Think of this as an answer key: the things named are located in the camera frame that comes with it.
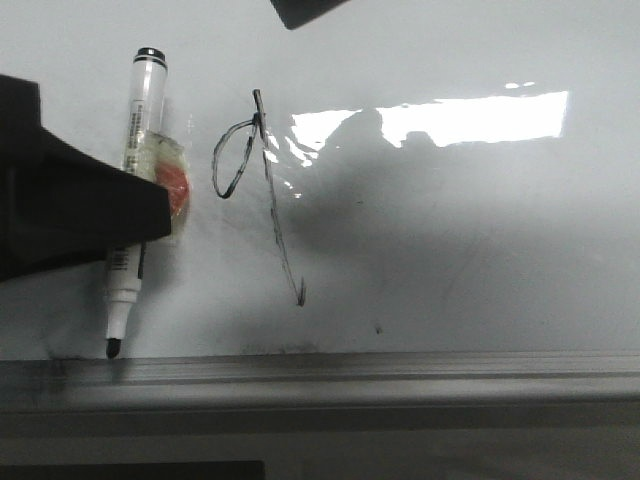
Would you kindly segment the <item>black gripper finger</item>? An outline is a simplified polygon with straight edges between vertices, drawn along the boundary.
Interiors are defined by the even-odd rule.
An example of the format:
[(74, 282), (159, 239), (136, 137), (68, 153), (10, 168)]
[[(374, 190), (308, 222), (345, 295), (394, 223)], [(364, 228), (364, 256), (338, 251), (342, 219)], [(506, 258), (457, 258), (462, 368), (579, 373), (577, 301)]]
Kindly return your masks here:
[(295, 30), (323, 16), (347, 0), (271, 0), (278, 17), (288, 30)]
[(101, 260), (171, 231), (165, 188), (75, 149), (41, 123), (38, 84), (1, 78), (1, 278)]

